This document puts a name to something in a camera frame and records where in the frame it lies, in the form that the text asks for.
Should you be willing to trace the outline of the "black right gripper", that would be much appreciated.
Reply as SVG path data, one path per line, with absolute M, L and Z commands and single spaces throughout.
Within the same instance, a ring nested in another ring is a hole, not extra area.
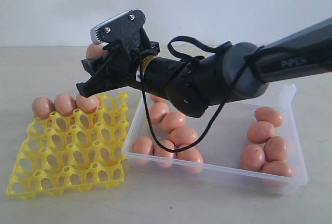
M 83 68 L 91 76 L 86 82 L 76 84 L 84 97 L 119 89 L 125 86 L 139 87 L 147 66 L 160 52 L 159 43 L 151 41 L 148 47 L 126 47 L 121 41 L 106 45 L 106 58 L 84 59 Z

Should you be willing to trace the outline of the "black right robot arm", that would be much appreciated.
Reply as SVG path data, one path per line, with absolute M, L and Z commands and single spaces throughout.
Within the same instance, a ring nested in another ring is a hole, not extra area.
M 128 86 L 166 99 L 185 115 L 199 118 L 209 106 L 261 96 L 271 82 L 331 71 L 331 19 L 261 47 L 226 42 L 212 48 L 178 36 L 176 40 L 210 56 L 193 57 L 169 46 L 174 59 L 158 55 L 159 45 L 149 40 L 144 23 L 142 14 L 131 13 L 92 29 L 92 39 L 105 43 L 109 54 L 82 61 L 91 77 L 77 84 L 80 95 Z

